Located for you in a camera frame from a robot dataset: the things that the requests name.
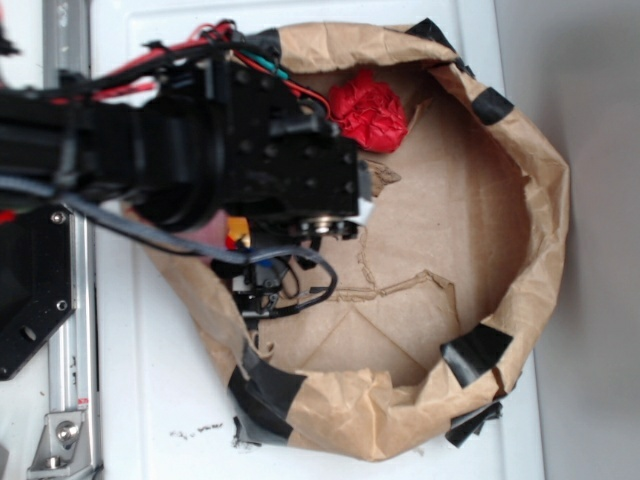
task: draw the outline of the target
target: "black metal plate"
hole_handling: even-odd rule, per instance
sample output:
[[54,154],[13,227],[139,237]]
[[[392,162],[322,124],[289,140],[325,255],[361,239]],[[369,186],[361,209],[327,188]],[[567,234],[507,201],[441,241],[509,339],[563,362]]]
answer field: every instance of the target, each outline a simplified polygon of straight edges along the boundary
[[45,206],[0,225],[0,380],[13,378],[73,308],[71,213]]

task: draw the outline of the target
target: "cable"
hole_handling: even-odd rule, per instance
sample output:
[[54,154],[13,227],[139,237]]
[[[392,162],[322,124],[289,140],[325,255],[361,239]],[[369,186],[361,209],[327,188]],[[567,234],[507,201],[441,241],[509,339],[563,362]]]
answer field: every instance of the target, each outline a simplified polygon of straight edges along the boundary
[[122,87],[114,87],[106,90],[102,90],[93,95],[93,100],[96,102],[100,102],[102,100],[107,100],[109,98],[122,97],[124,95],[131,95],[134,93],[140,92],[149,92],[151,90],[155,90],[156,83],[155,82],[146,82],[140,83],[138,85],[124,85]]
[[134,222],[133,220],[108,212],[103,208],[100,208],[98,205],[83,199],[78,194],[71,192],[58,194],[53,186],[35,180],[10,175],[0,175],[0,190],[8,190],[49,200],[61,201],[72,210],[76,210],[96,224],[128,236],[129,238],[133,238],[136,241],[148,242],[147,244],[154,248],[158,246],[161,246],[162,248],[172,247],[177,250],[181,250],[183,254],[211,257],[216,260],[235,265],[247,265],[277,257],[293,256],[307,259],[322,267],[327,272],[331,280],[327,290],[320,296],[298,305],[274,310],[271,312],[270,318],[281,318],[289,315],[295,315],[313,305],[317,305],[327,300],[333,294],[338,285],[338,275],[333,267],[318,252],[308,248],[292,245],[264,248],[247,253],[228,251],[220,247],[214,247],[212,245],[179,238],[155,227]]
[[[276,258],[274,258],[274,260],[277,260],[285,268],[284,274],[280,276],[280,284],[282,285],[282,293],[284,295],[284,298],[287,299],[287,300],[295,300],[295,299],[297,299],[300,296],[300,293],[301,293],[300,277],[298,276],[296,271],[293,268],[291,268],[291,265],[289,265],[289,262],[287,261],[286,258],[276,257]],[[291,294],[291,293],[287,292],[287,289],[284,286],[284,279],[287,278],[287,275],[289,275],[289,274],[293,277],[294,281],[296,282],[296,293],[294,293],[294,294]]]
[[309,98],[312,98],[313,100],[319,102],[323,107],[324,110],[326,112],[326,118],[331,118],[331,106],[329,105],[329,102],[327,101],[326,98],[324,98],[321,94],[319,94],[318,92],[315,92],[313,90],[311,90],[310,88],[306,88],[303,87],[302,85],[300,85],[297,82],[294,82],[293,80],[290,80],[288,78],[284,79],[282,77],[280,77],[280,75],[278,74],[278,72],[280,71],[280,69],[273,71],[273,70],[269,70],[268,68],[260,65],[258,62],[254,61],[253,59],[247,57],[246,55],[243,55],[240,52],[234,52],[234,55],[240,60],[242,61],[245,65],[253,68],[254,70],[257,70],[259,72],[262,73],[268,73],[271,75],[275,75],[278,76],[279,78],[282,79],[283,83],[289,87],[290,90],[292,90],[294,93],[297,93],[298,96],[300,95],[306,95]]

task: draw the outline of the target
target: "gray wall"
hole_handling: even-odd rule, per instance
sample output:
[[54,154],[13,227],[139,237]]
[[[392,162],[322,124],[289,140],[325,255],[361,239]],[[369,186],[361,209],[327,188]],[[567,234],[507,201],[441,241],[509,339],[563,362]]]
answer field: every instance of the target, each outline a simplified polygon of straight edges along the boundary
[[536,349],[547,478],[640,478],[640,2],[495,3],[507,95],[572,167]]

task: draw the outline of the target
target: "crumpled red paper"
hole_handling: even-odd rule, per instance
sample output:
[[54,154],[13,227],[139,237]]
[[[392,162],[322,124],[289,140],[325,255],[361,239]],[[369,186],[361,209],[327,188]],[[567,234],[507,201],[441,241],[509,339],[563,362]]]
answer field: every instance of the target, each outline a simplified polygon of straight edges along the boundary
[[360,70],[353,80],[329,91],[332,119],[342,135],[364,150],[394,152],[407,135],[407,118],[400,98],[389,84],[373,80],[371,70]]

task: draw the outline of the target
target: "crumpled paper bag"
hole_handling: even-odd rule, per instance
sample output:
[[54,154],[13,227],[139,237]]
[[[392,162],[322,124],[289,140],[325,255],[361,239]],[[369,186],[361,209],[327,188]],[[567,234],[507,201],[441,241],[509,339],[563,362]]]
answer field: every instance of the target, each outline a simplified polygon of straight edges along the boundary
[[[437,27],[419,27],[277,31],[282,64],[298,81],[326,94],[372,68],[411,119],[396,152],[361,154],[376,210],[358,240],[323,242],[340,275],[329,301],[262,321],[257,349],[204,264],[149,252],[193,316],[249,439],[367,460],[414,448],[514,388],[555,306],[567,165],[519,110],[473,78]],[[304,279],[326,282],[315,270]],[[487,332],[499,351],[478,343]],[[453,348],[456,339],[468,348]],[[445,351],[462,370],[486,365],[464,380]]]

